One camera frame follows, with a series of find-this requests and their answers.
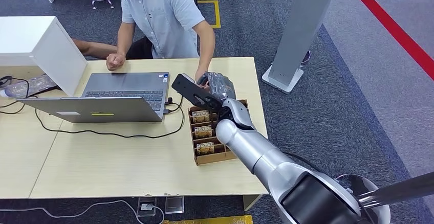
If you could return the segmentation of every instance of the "man's left hand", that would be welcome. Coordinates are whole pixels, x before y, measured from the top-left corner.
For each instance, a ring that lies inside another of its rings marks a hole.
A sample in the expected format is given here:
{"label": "man's left hand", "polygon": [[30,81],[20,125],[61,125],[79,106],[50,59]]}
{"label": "man's left hand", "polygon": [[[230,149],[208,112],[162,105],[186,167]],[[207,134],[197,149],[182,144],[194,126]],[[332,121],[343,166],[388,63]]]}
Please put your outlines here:
{"label": "man's left hand", "polygon": [[198,68],[198,70],[196,71],[196,74],[194,76],[194,80],[197,82],[199,80],[199,78],[202,77],[202,75],[207,71],[208,71],[207,69]]}

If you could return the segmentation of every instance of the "yellow object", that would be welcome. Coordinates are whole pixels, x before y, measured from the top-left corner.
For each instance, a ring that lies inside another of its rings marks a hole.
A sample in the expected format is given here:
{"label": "yellow object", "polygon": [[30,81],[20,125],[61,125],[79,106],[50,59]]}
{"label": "yellow object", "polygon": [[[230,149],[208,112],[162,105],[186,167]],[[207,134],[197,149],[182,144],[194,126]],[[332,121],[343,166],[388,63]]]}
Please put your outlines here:
{"label": "yellow object", "polygon": [[113,113],[91,113],[92,116],[114,116]]}
{"label": "yellow object", "polygon": [[198,1],[198,3],[214,3],[214,12],[215,12],[215,25],[211,25],[213,28],[221,28],[220,24],[220,8],[219,1],[217,0],[206,0],[206,1]]}
{"label": "yellow object", "polygon": [[179,220],[179,221],[165,220],[163,224],[253,224],[253,220],[251,215],[244,215],[244,216],[230,216],[230,217],[219,217],[219,218],[198,219],[198,220]]}

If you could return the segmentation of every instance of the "laptop keyboard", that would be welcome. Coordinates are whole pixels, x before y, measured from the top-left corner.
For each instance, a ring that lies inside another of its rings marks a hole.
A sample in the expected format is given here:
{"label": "laptop keyboard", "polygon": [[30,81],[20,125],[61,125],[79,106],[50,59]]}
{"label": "laptop keyboard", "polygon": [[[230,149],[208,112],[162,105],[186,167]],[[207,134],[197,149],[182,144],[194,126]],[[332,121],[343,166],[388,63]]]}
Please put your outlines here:
{"label": "laptop keyboard", "polygon": [[148,91],[89,91],[85,97],[142,97],[154,111],[159,111],[163,104],[162,90]]}

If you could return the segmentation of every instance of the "gray laptop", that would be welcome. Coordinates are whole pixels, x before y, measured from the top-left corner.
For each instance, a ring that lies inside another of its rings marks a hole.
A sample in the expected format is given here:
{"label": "gray laptop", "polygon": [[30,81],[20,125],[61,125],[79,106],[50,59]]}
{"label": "gray laptop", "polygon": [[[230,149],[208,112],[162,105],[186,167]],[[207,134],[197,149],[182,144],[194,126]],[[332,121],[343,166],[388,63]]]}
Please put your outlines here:
{"label": "gray laptop", "polygon": [[17,99],[73,123],[159,122],[169,73],[93,73],[80,98]]}

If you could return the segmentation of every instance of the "man's right hand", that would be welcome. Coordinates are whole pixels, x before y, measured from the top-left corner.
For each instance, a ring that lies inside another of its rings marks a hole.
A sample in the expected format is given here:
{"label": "man's right hand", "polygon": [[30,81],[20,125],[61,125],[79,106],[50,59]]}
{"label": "man's right hand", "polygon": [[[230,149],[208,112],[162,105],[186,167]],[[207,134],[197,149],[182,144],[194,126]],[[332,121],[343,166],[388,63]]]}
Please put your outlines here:
{"label": "man's right hand", "polygon": [[107,69],[109,71],[114,71],[125,63],[125,55],[123,54],[109,54],[107,56],[107,60],[105,64],[107,65]]}

